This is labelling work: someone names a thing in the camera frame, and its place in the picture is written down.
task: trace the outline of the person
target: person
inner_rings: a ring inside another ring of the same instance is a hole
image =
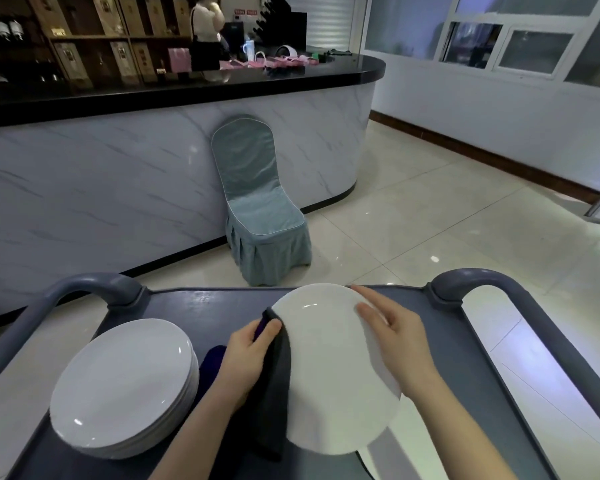
[[[224,15],[220,0],[195,0],[191,9],[191,70],[219,70],[222,45],[220,30],[224,27]]]
[[[517,480],[498,450],[438,373],[420,317],[364,286],[353,290],[366,303],[357,313],[369,324],[384,364],[422,416],[449,480]],[[150,480],[207,480],[224,430],[256,383],[264,355],[282,328],[268,323],[256,341],[259,321],[232,334],[215,382],[185,421]]]

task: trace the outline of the gray service cart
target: gray service cart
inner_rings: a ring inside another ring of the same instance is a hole
[[[496,286],[508,295],[600,418],[600,378],[531,295],[508,276],[486,269],[456,269],[440,274],[424,288],[389,285],[371,288],[422,317],[440,374],[518,477],[557,480],[461,307],[464,296],[483,285]],[[96,335],[131,320],[161,318],[175,323],[188,334],[200,359],[211,347],[226,344],[231,332],[259,317],[266,307],[290,291],[286,288],[183,288],[154,292],[119,274],[81,274],[62,280],[42,293],[1,336],[0,373],[58,300],[77,290],[97,294],[109,305],[109,312]],[[173,435],[128,460],[99,460],[63,443],[46,414],[7,479],[145,480],[172,438]],[[272,463],[247,454],[235,477],[240,480],[369,479],[356,454],[324,456],[289,442],[285,445],[282,462]]]

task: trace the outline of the gray plastic handle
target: gray plastic handle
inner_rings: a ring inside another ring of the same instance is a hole
[[[26,307],[0,337],[0,373],[64,295],[88,291],[101,297],[109,306],[124,306],[133,303],[142,289],[135,279],[114,273],[78,274],[57,282]]]
[[[527,290],[512,278],[488,269],[455,269],[435,277],[429,292],[440,304],[462,304],[469,291],[478,286],[495,286],[507,294],[555,361],[600,418],[600,377],[567,337],[552,322]]]

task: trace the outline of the person's left hand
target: person's left hand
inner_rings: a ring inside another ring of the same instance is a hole
[[[282,329],[282,322],[274,319],[267,323],[258,339],[253,336],[260,320],[254,320],[231,334],[224,358],[213,388],[225,399],[235,402],[235,409],[244,404],[251,388],[262,372],[267,349]]]

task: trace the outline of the chair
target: chair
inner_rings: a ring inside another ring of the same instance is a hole
[[[275,286],[294,266],[311,264],[304,215],[280,185],[273,133],[252,116],[226,121],[211,138],[229,216],[226,238],[251,286]]]

